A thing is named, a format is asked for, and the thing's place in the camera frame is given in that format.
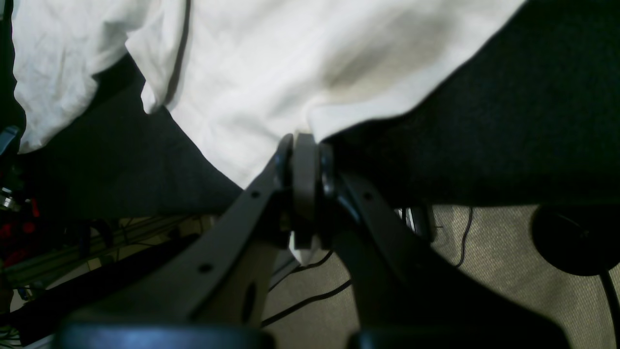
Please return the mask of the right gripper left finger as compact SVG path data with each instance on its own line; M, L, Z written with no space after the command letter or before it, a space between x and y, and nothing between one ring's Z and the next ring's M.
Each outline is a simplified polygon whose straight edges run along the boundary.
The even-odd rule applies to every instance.
M289 234L295 160L310 135L286 135L263 172L215 226L142 280L73 313L56 349L274 349L259 329L266 290Z

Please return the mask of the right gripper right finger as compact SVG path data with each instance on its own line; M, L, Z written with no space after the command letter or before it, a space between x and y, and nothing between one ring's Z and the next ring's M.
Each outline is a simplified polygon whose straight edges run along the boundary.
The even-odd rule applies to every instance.
M349 349L567 349L554 322L472 280L416 236L374 185L316 145L315 217L350 274Z

